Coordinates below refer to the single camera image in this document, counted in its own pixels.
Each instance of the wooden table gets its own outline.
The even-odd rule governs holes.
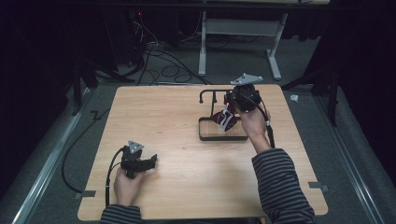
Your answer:
[[[328,211],[304,145],[282,90],[277,85],[255,85],[272,115],[276,146],[295,162],[305,196],[316,215]],[[117,90],[98,148],[86,190],[94,197],[82,199],[81,220],[98,220],[105,209],[108,166],[118,149],[134,140],[144,145],[142,159],[158,154],[137,199],[143,219],[264,217],[251,158],[255,150],[247,141],[201,141],[198,119],[210,116],[211,93],[202,90],[233,86],[121,87]],[[223,108],[218,95],[215,112]],[[115,202],[111,177],[110,203]]]

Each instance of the metal frame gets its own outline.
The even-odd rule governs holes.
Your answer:
[[[201,136],[201,125],[200,125],[201,121],[211,120],[212,122],[214,122],[213,119],[212,119],[213,110],[214,110],[214,107],[215,107],[215,103],[218,102],[218,100],[216,98],[216,92],[218,92],[218,91],[228,92],[228,91],[231,91],[231,90],[203,90],[203,91],[200,92],[200,95],[199,95],[199,99],[200,99],[199,103],[200,104],[204,102],[202,95],[204,94],[204,92],[207,92],[207,91],[211,91],[212,92],[212,106],[211,106],[211,110],[210,110],[210,117],[201,117],[201,118],[198,119],[199,139],[201,139],[202,141],[246,141],[246,140],[248,140],[248,136],[247,135],[244,135],[244,136],[213,136],[213,137],[203,137],[203,136]]]
[[[361,173],[355,165],[352,157],[350,156],[347,146],[345,145],[341,134],[338,132],[337,128],[332,125],[332,122],[328,119],[327,113],[328,110],[326,108],[325,103],[322,98],[315,97],[315,103],[320,110],[323,118],[326,120],[326,124],[328,125],[334,141],[338,148],[338,154],[340,156],[341,162],[344,164],[346,169],[346,173],[349,176],[350,182],[352,183],[353,188],[356,191],[359,199],[361,200],[361,205],[363,206],[364,211],[366,212],[367,217],[370,219],[370,223],[373,224],[383,224],[384,219],[380,214],[378,207],[376,206],[373,197],[371,195],[370,190],[368,189],[366,183],[361,177]]]
[[[66,152],[67,148],[66,142],[69,140],[70,135],[76,128],[78,121],[81,117],[81,110],[85,108],[86,104],[92,97],[92,91],[88,88],[85,89],[83,95],[85,95],[84,100],[81,105],[81,109],[77,112],[77,114],[73,117],[70,117],[68,121],[68,126],[64,130],[64,134],[58,140],[58,144],[49,154],[46,163],[41,169],[40,174],[38,175],[35,183],[29,191],[29,194],[26,196],[18,214],[14,217],[12,224],[19,223],[28,223],[31,219],[33,212],[37,208],[38,203],[41,200],[47,186],[49,185],[53,174],[55,173],[56,167],[61,162],[61,159]]]
[[[266,56],[271,66],[271,71],[275,80],[282,77],[277,66],[275,53],[285,28],[287,13],[283,13],[279,21],[240,21],[240,20],[217,20],[208,19],[206,12],[202,12],[202,32],[201,50],[199,55],[198,75],[206,75],[206,35],[207,34],[226,34],[226,35],[266,35],[275,38],[274,45],[267,49]]]

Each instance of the black wire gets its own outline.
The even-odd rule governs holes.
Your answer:
[[[155,70],[148,70],[148,72],[152,76],[152,81],[149,83],[149,85],[151,86],[153,83],[155,83],[155,85],[158,86],[157,80],[160,78],[160,73]]]
[[[120,165],[121,164],[121,162],[119,161],[119,162],[117,162],[116,164],[114,164],[113,165],[113,167],[111,167],[111,171],[113,171],[114,170],[114,168],[117,166],[117,165]]]
[[[165,70],[167,70],[168,68],[176,68],[177,70],[176,70],[176,72],[175,72],[174,74],[167,75],[167,73],[165,73]],[[175,76],[177,76],[177,74],[179,74],[179,73],[180,73],[180,67],[177,66],[176,64],[175,64],[175,65],[166,66],[165,68],[163,68],[163,69],[161,70],[161,75],[163,75],[163,77],[175,77]]]
[[[110,175],[111,175],[111,171],[113,170],[113,168],[117,165],[113,166],[114,160],[119,156],[120,152],[122,152],[124,150],[124,147],[120,148],[116,154],[113,157],[113,160],[111,160],[111,163],[108,167],[108,171],[107,171],[107,177],[106,177],[106,206],[108,206],[110,204]]]
[[[67,159],[67,155],[69,154],[69,152],[70,152],[70,150],[73,148],[73,146],[77,143],[77,141],[85,134],[85,132],[87,132],[90,128],[91,128],[91,126],[97,121],[97,120],[99,120],[99,119],[101,119],[102,118],[102,116],[104,115],[104,114],[106,114],[108,111],[110,110],[110,108],[109,109],[107,109],[105,112],[103,112],[99,117],[97,117],[79,136],[78,136],[78,138],[73,142],[73,144],[67,149],[67,151],[66,151],[66,153],[64,154],[64,158],[63,158],[63,161],[62,161],[62,179],[63,179],[63,181],[64,181],[64,183],[66,184],[66,186],[67,187],[69,187],[71,190],[73,190],[74,192],[76,192],[76,193],[82,193],[82,191],[83,190],[81,190],[81,189],[76,189],[75,187],[73,187],[71,184],[69,184],[68,182],[67,182],[67,179],[66,179],[66,176],[65,176],[65,174],[64,174],[64,165],[66,164],[66,159]]]
[[[188,39],[188,40],[179,41],[178,43],[183,45],[183,46],[187,46],[187,47],[199,46],[199,45],[201,45],[201,39],[198,39],[198,40],[196,39],[199,36],[200,35],[195,36],[195,37],[193,37],[191,39]]]
[[[233,38],[234,36],[238,36],[238,35],[230,35],[229,36],[230,40],[233,42],[238,42],[238,43],[253,43],[258,39],[264,38],[264,36],[262,36],[262,35],[256,35],[256,36],[253,36],[251,38],[251,40],[242,40],[242,39]]]
[[[169,56],[169,57],[175,59],[178,63],[180,63],[180,64],[182,65],[182,67],[183,67],[184,69],[186,69],[186,71],[189,73],[189,75],[198,78],[198,79],[201,80],[204,84],[206,84],[206,85],[207,85],[208,83],[209,83],[209,84],[212,84],[212,83],[210,83],[208,80],[206,80],[205,78],[199,77],[199,76],[195,75],[195,74],[194,74],[183,62],[181,62],[178,58],[176,58],[176,57],[173,56],[172,54],[167,53],[167,52],[164,52],[164,51],[161,51],[161,50],[155,50],[155,51],[158,51],[158,52],[160,52],[160,53],[162,53],[162,54],[165,54],[165,55],[167,55],[167,56]]]
[[[179,80],[181,77],[187,77],[187,79]],[[180,75],[180,76],[175,77],[175,82],[177,82],[177,83],[186,83],[186,82],[189,82],[191,79],[192,79],[192,76],[190,76],[190,75]]]
[[[121,81],[121,82],[133,82],[132,79],[126,79],[127,77],[136,74],[139,70],[141,70],[143,68],[143,66],[145,65],[145,61],[143,59],[143,57],[139,57],[138,59],[139,61],[137,62],[137,65],[135,66],[135,68],[125,74],[119,74],[117,72],[113,72],[113,74],[118,74],[118,76],[120,77],[115,77],[115,76],[103,76],[101,74],[96,73],[95,75],[101,79],[107,79],[107,80],[114,80],[116,79],[117,81]]]
[[[225,48],[228,44],[230,43],[230,38],[225,38],[225,43],[223,43],[221,46],[219,46],[219,47],[213,47],[213,46],[210,46],[210,44],[207,44],[207,42],[206,42],[206,46],[209,48],[209,49],[223,49],[223,48]]]
[[[143,77],[143,75],[144,75],[145,72],[146,72],[146,69],[147,69],[148,64],[149,64],[149,56],[150,56],[150,53],[151,53],[151,51],[152,51],[152,48],[153,48],[153,47],[151,46],[151,48],[150,48],[149,51],[148,51],[148,56],[146,57],[145,68],[143,69],[142,73],[140,74],[140,77],[139,77],[139,79],[138,79],[137,82],[136,82],[136,86],[140,85],[140,82],[142,81],[142,77]]]
[[[274,140],[274,130],[271,127],[271,124],[269,123],[270,120],[268,118],[267,115],[267,109],[265,108],[265,104],[264,101],[262,100],[262,106],[264,107],[265,112],[262,110],[262,108],[260,107],[260,105],[256,105],[257,108],[259,108],[259,110],[262,112],[262,115],[264,116],[264,120],[265,120],[265,125],[267,126],[267,132],[268,132],[268,138],[270,139],[270,144],[272,148],[275,148],[275,140]]]
[[[91,67],[93,67],[93,68],[95,68],[97,70],[103,71],[103,72],[105,72],[106,74],[108,74],[111,77],[114,77],[118,81],[134,82],[134,79],[129,79],[127,77],[124,77],[124,76],[118,74],[117,72],[114,72],[112,70],[108,70],[108,69],[102,67],[101,65],[99,65],[99,64],[97,64],[97,63],[95,63],[95,62],[93,62],[93,61],[91,61],[89,59],[84,59],[84,62],[87,63],[88,65],[90,65]]]

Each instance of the cloth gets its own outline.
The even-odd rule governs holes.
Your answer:
[[[227,104],[224,109],[213,115],[212,120],[221,126],[224,132],[230,130],[236,123],[236,109],[233,105]]]
[[[314,210],[301,191],[294,163],[283,149],[266,150],[252,158],[252,163],[258,179],[262,210],[273,224],[315,223]],[[140,209],[110,205],[104,210],[101,223],[142,223]]]

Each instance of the striped sleeve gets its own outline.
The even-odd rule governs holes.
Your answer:
[[[258,179],[262,210],[275,223],[315,223],[290,156],[273,148],[252,159]]]
[[[101,217],[101,224],[137,224],[142,223],[139,207],[125,207],[111,204],[105,208]]]

